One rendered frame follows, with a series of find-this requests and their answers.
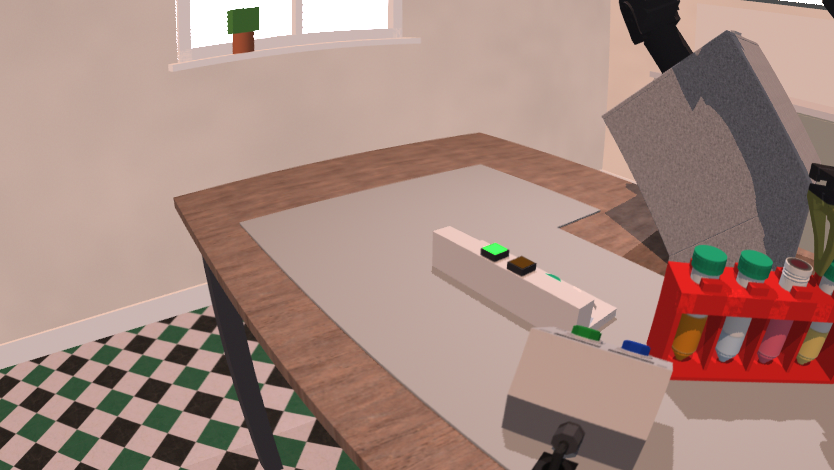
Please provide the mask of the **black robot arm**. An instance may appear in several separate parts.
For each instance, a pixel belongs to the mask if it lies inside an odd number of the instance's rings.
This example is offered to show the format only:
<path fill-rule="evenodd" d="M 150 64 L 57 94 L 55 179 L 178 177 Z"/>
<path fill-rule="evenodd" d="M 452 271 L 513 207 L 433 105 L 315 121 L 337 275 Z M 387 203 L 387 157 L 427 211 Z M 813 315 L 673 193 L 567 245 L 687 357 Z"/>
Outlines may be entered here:
<path fill-rule="evenodd" d="M 632 42 L 644 42 L 662 74 L 693 53 L 676 27 L 681 19 L 679 3 L 680 0 L 619 0 Z"/>

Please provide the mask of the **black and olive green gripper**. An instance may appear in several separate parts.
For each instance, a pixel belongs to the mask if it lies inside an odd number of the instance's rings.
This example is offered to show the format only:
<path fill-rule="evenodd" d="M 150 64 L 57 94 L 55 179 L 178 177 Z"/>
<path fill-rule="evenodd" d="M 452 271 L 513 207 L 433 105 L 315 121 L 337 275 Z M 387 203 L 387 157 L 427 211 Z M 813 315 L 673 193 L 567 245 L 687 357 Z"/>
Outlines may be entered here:
<path fill-rule="evenodd" d="M 822 277 L 834 260 L 834 167 L 812 163 L 809 177 L 817 182 L 828 180 L 826 186 L 810 183 L 807 193 L 814 233 L 814 271 Z M 830 230 L 824 251 L 826 215 Z"/>

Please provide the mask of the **light grey flat mat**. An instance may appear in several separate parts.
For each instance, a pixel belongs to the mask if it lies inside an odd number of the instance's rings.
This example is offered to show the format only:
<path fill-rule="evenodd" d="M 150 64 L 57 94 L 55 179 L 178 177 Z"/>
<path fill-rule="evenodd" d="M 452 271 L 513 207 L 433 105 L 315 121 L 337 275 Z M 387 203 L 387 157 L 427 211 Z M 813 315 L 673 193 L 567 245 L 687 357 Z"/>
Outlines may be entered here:
<path fill-rule="evenodd" d="M 506 470 L 554 447 L 502 427 L 536 326 L 432 266 L 451 226 L 616 307 L 647 345 L 664 276 L 559 228 L 601 210 L 482 164 L 240 222 L 358 346 Z M 834 470 L 834 384 L 670 380 L 633 470 Z"/>

